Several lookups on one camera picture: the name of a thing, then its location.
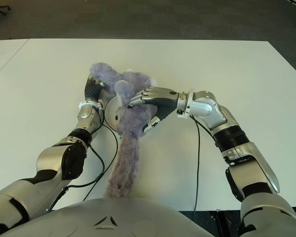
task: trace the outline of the wire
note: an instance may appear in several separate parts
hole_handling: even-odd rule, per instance
[[[110,166],[113,164],[113,161],[115,160],[116,158],[116,155],[117,155],[117,151],[118,151],[118,141],[117,141],[117,137],[115,135],[115,133],[106,125],[103,124],[104,127],[106,127],[114,136],[115,138],[115,142],[116,142],[116,151],[115,151],[115,155],[113,157],[113,159],[111,160],[110,164],[108,165],[108,167],[106,168],[106,170],[104,171],[104,173],[102,174],[102,176],[100,177],[100,179],[105,175],[105,173],[107,172],[107,170],[110,168]],[[82,201],[85,201],[87,199],[87,197],[89,196],[89,194],[91,193],[91,191],[93,190],[93,188],[97,185],[97,183],[100,181],[100,179],[95,182],[95,184],[92,186],[92,188],[89,190],[89,192],[87,193],[87,195],[84,197],[84,199]]]
[[[96,131],[98,131],[102,127],[102,125],[104,123],[104,119],[105,119],[104,110],[102,110],[102,114],[103,114],[102,121],[101,121],[101,118],[100,118],[101,125],[97,129],[95,129],[93,132],[91,132],[91,136],[93,135],[93,133],[95,133]]]
[[[56,205],[56,203],[59,201],[59,199],[66,194],[66,192],[69,190],[69,188],[83,188],[83,187],[87,187],[91,184],[94,184],[92,186],[92,188],[90,189],[90,191],[88,192],[88,194],[84,197],[83,201],[86,200],[86,198],[88,197],[88,195],[91,193],[91,191],[93,190],[93,188],[95,187],[95,185],[101,180],[101,178],[104,176],[104,174],[107,172],[107,170],[110,168],[110,166],[112,165],[113,161],[115,160],[116,158],[116,155],[117,155],[117,151],[118,151],[118,141],[117,141],[117,137],[116,135],[114,134],[114,132],[109,128],[107,127],[106,125],[103,124],[104,122],[104,119],[102,120],[102,123],[101,123],[101,126],[104,126],[106,127],[114,136],[115,138],[115,142],[116,142],[116,151],[115,151],[115,154],[114,154],[114,157],[113,159],[111,160],[109,166],[105,169],[105,165],[104,165],[104,162],[103,162],[103,159],[100,157],[100,155],[93,149],[93,147],[91,145],[89,145],[91,151],[98,157],[98,159],[100,160],[101,164],[102,164],[102,172],[98,175],[98,177],[96,177],[93,181],[87,183],[87,184],[83,184],[83,185],[68,185],[66,187],[63,188],[63,190],[58,194],[58,196],[56,197],[56,199],[54,200],[54,202],[51,204],[51,206],[47,209],[46,213],[49,213],[52,211],[53,207]]]
[[[199,156],[200,156],[200,143],[201,143],[201,137],[200,137],[200,133],[199,133],[199,127],[198,127],[198,123],[197,120],[194,117],[191,117],[197,127],[197,134],[198,134],[198,153],[197,153],[197,173],[196,173],[196,197],[195,197],[195,205],[194,205],[194,210],[193,210],[193,217],[192,217],[192,221],[194,221],[195,219],[195,213],[196,213],[196,205],[197,205],[197,199],[198,199],[198,179],[199,179]]]
[[[54,208],[54,206],[59,201],[59,199],[62,198],[62,196],[66,194],[66,192],[69,190],[69,188],[83,188],[83,187],[89,186],[89,185],[91,185],[91,184],[93,184],[95,182],[98,182],[102,178],[102,176],[104,174],[104,169],[105,169],[104,162],[103,162],[102,158],[100,157],[100,155],[93,149],[93,147],[91,146],[91,144],[89,145],[89,147],[90,147],[91,151],[98,157],[98,159],[100,160],[100,162],[102,164],[102,171],[101,171],[101,173],[93,181],[91,181],[91,182],[89,182],[87,184],[83,184],[83,185],[68,185],[68,186],[64,187],[62,189],[62,191],[58,194],[58,196],[56,197],[56,199],[54,200],[54,202],[51,204],[51,206],[48,208],[48,210],[47,210],[46,213],[51,212],[51,210]]]
[[[101,164],[102,164],[102,171],[101,173],[98,175],[98,177],[96,177],[93,181],[87,183],[87,184],[83,184],[83,185],[69,185],[67,186],[67,188],[83,188],[83,187],[87,187],[97,181],[100,180],[100,178],[102,177],[102,174],[104,173],[104,169],[105,169],[105,165],[104,165],[104,162],[102,160],[102,158],[100,157],[100,155],[93,149],[93,147],[91,146],[91,144],[89,145],[91,151],[99,158]]]
[[[196,122],[198,125],[200,125],[210,136],[211,136],[211,138],[214,140],[214,138],[213,138],[213,136],[212,136],[212,134],[211,134],[211,132],[209,131],[209,130],[207,130],[207,128],[203,125],[203,124],[201,124],[199,121],[197,121],[196,120],[196,118],[194,118],[194,116],[193,115],[190,115],[189,116],[191,119],[193,119],[194,120],[194,122]]]

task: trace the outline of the floor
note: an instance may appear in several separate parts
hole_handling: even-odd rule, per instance
[[[12,10],[0,14],[0,40],[265,40],[296,69],[296,6],[286,0],[0,0],[4,4]],[[197,212],[194,221],[214,236],[237,236],[239,211]],[[222,226],[229,233],[222,234]]]

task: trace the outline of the white table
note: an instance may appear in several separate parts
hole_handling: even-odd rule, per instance
[[[0,70],[25,44],[27,39],[0,40]]]
[[[281,195],[296,206],[296,71],[267,42],[214,40],[30,39],[0,71],[0,189],[33,177],[39,153],[75,126],[92,63],[106,62],[157,78],[176,91],[208,90],[228,107],[275,171]],[[93,146],[108,164],[114,139],[100,129]],[[175,114],[141,140],[133,196],[177,210],[195,199],[197,132]],[[239,209],[219,150],[201,131],[198,210]],[[100,163],[89,153],[75,184],[92,180]],[[108,175],[90,198],[100,198]],[[70,189],[58,207],[89,190]]]

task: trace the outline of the chair leg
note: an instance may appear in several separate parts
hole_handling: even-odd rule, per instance
[[[8,10],[11,10],[11,7],[9,5],[0,6],[0,8],[8,8]]]
[[[0,13],[1,13],[3,16],[6,16],[6,13],[5,13],[5,12],[0,11]]]

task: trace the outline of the fuzzy fabric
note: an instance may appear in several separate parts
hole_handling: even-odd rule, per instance
[[[122,140],[106,196],[124,197],[131,192],[135,183],[139,168],[139,138],[144,135],[143,126],[151,118],[145,105],[134,106],[131,109],[127,108],[127,105],[138,91],[150,87],[150,78],[132,71],[120,74],[105,63],[92,65],[90,72],[106,84],[106,90],[115,92],[122,104],[117,110],[117,132]]]

